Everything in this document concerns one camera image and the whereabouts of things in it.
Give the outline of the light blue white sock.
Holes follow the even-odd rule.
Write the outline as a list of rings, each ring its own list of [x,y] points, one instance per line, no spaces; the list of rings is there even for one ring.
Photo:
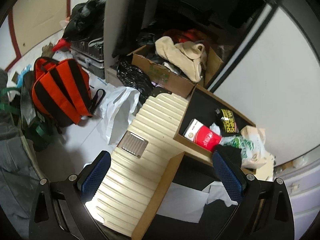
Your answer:
[[[232,201],[228,195],[225,187],[220,181],[214,181],[202,190],[208,194],[206,204],[210,204],[216,200],[224,202],[225,206],[230,207],[231,205],[237,205],[238,203]]]

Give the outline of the black sock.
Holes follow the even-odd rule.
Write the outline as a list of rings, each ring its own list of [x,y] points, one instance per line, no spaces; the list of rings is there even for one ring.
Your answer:
[[[228,145],[217,145],[215,149],[217,152],[224,154],[235,166],[241,167],[242,158],[239,148]]]

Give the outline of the beige tissue pack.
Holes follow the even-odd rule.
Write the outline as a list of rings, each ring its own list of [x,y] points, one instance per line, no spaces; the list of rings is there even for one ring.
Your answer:
[[[244,139],[252,143],[252,146],[249,146],[249,150],[246,151],[246,155],[242,158],[242,167],[251,169],[263,167],[267,163],[265,129],[246,126],[240,133]]]

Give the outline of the black tray gold rim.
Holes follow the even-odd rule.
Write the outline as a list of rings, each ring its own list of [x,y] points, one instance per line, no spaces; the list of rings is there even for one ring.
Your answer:
[[[247,125],[253,127],[255,126],[255,123],[233,108],[231,105],[224,102],[222,99],[218,98],[205,88],[196,85],[190,95],[189,103],[175,133],[174,140],[187,147],[184,152],[188,153],[189,156],[192,156],[198,161],[209,166],[212,165],[212,152],[205,150],[201,146],[191,142],[183,136],[183,133],[193,119],[197,119],[202,124],[209,127],[215,122],[215,109],[217,108],[229,109],[233,111],[235,114],[236,124],[238,125],[239,129],[243,129]]]
[[[246,186],[215,156],[214,166],[185,152],[171,158],[131,238],[214,239]]]

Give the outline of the red white packet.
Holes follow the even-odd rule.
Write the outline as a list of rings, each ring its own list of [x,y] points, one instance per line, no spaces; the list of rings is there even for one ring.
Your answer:
[[[183,133],[183,136],[196,145],[208,150],[214,151],[214,148],[220,143],[222,137],[213,132],[197,119],[191,120],[190,124]]]

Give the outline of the black yellow shoe shine packet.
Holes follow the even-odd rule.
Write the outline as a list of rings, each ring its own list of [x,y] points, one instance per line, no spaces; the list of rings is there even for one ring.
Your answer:
[[[239,129],[234,113],[228,109],[215,109],[216,124],[219,126],[223,137],[239,134]]]

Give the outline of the white plastic bag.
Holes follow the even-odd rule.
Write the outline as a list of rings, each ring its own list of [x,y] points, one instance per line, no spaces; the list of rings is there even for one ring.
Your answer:
[[[108,84],[97,113],[103,119],[102,135],[108,145],[116,145],[138,111],[140,92],[131,87]]]

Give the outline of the far black tray gold rim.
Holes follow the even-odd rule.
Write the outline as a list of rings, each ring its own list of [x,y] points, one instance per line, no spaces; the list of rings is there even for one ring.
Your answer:
[[[253,127],[255,126],[255,123],[233,108],[231,105],[224,102],[222,99],[218,98],[205,88],[196,85],[190,95],[189,103],[175,133],[174,140],[187,147],[184,152],[188,153],[189,156],[192,156],[198,161],[209,166],[212,165],[212,152],[205,150],[201,146],[191,142],[183,136],[183,133],[193,119],[197,119],[202,124],[209,127],[215,122],[215,109],[217,108],[229,109],[233,111],[235,114],[236,124],[238,125],[239,129],[243,129],[247,125]]]

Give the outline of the orange black backpack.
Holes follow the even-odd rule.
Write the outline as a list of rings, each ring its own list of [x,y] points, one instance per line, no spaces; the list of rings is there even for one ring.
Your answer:
[[[92,117],[106,95],[101,88],[91,94],[89,75],[74,59],[39,57],[34,63],[34,79],[31,98],[35,108],[60,127]]]

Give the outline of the white sliding wardrobe door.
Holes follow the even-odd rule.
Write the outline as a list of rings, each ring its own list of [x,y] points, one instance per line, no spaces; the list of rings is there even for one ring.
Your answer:
[[[265,129],[278,165],[319,146],[319,63],[283,9],[214,93]]]

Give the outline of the brown cardboard box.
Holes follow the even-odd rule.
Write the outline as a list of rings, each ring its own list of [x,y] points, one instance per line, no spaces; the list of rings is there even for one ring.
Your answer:
[[[213,48],[210,48],[207,59],[207,69],[203,72],[201,81],[193,83],[186,76],[177,75],[167,67],[147,59],[147,54],[153,48],[151,45],[144,45],[130,53],[130,56],[132,56],[132,64],[147,74],[152,82],[183,98],[187,98],[196,85],[207,87],[212,77],[223,64],[223,61],[217,56]]]

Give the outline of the silver metal case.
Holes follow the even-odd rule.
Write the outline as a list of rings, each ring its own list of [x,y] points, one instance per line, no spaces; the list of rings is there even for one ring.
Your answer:
[[[72,42],[71,54],[85,69],[101,79],[105,78],[103,37]]]

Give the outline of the beige knitted garment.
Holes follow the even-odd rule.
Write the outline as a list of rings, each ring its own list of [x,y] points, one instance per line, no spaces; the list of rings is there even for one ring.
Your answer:
[[[201,72],[206,70],[207,52],[201,43],[187,41],[174,44],[168,36],[155,42],[157,54],[179,68],[193,83],[201,81]]]

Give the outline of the black garbage bag pile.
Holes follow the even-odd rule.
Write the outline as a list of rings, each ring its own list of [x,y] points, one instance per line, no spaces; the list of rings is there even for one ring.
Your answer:
[[[88,0],[73,9],[62,38],[76,42],[103,34],[105,4],[107,0]]]

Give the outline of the red garment in wardrobe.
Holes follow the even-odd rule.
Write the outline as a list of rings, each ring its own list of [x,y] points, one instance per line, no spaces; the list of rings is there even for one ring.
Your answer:
[[[163,36],[170,37],[174,44],[176,43],[184,43],[184,42],[197,42],[204,40],[207,36],[206,34],[196,30],[189,29],[186,31],[181,31],[177,29],[171,29],[163,33]]]

